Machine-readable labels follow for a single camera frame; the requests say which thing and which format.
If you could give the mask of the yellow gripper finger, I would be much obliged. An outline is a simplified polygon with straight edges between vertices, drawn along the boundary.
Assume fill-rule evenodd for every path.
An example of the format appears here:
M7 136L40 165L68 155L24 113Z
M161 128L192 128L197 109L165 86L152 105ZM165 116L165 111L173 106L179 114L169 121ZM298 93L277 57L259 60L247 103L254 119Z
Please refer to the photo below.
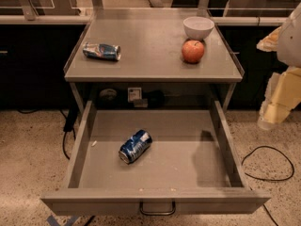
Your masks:
M284 73L273 73L264 96L257 124L271 130L301 103L301 69L289 67Z
M278 37L281 27L276 28L273 32L260 40L256 47L264 52L275 52L278 47Z

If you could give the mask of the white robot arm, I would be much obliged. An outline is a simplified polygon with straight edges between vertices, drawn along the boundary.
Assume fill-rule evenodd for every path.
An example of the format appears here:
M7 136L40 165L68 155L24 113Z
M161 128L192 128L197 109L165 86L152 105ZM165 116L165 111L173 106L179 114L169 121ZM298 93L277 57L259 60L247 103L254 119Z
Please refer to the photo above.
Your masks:
M301 103L301 5L282 26L260 40L257 48L276 52L277 59L288 66L284 73L272 73L261 104L258 126L270 130Z

